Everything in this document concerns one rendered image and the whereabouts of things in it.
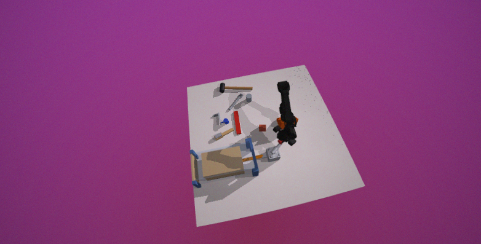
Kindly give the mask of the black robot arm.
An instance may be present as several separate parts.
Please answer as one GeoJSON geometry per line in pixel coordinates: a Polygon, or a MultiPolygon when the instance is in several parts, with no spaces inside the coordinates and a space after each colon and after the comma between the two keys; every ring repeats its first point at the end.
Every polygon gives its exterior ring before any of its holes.
{"type": "Polygon", "coordinates": [[[285,141],[287,136],[289,139],[293,140],[297,137],[294,127],[296,127],[296,117],[291,112],[290,101],[289,101],[289,90],[290,85],[287,81],[280,81],[277,84],[278,90],[281,93],[282,103],[280,104],[279,111],[281,114],[281,120],[283,120],[284,128],[287,132],[280,131],[277,135],[277,139],[280,141],[285,141]],[[295,122],[295,124],[294,124],[295,122]]]}

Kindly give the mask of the black mallet with wooden handle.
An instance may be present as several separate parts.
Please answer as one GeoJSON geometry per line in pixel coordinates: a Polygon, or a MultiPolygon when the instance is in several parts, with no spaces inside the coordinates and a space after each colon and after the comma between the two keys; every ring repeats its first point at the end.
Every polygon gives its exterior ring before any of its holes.
{"type": "Polygon", "coordinates": [[[253,87],[225,87],[225,83],[221,83],[220,92],[225,92],[225,89],[253,90],[253,87]]]}

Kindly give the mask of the wooden brush with grey bristles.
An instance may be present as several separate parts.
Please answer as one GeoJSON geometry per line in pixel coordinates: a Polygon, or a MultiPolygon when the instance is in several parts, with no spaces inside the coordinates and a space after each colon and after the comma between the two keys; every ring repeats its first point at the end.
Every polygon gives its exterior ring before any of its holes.
{"type": "Polygon", "coordinates": [[[233,132],[233,131],[234,131],[234,129],[231,128],[231,129],[229,129],[229,130],[227,130],[227,131],[225,131],[225,132],[223,132],[223,133],[219,133],[219,134],[215,135],[214,138],[215,138],[216,141],[217,141],[217,140],[221,139],[223,136],[225,136],[225,135],[227,135],[228,133],[231,133],[231,132],[233,132]]]}

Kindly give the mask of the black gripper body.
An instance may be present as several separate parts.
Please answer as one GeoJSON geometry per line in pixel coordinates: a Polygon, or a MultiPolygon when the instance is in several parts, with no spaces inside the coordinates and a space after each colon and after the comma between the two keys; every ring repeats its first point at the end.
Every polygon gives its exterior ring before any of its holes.
{"type": "MultiPolygon", "coordinates": [[[[276,126],[276,127],[273,128],[273,131],[274,131],[275,133],[277,133],[277,132],[280,133],[281,129],[282,129],[281,127],[276,126]]],[[[287,132],[287,131],[285,130],[285,128],[283,129],[283,132],[287,132]]],[[[279,133],[278,133],[278,134],[279,134],[279,133]]],[[[293,146],[293,145],[296,143],[296,139],[291,140],[291,139],[288,138],[288,136],[287,136],[286,141],[288,141],[288,144],[291,145],[291,146],[293,146]]]]}

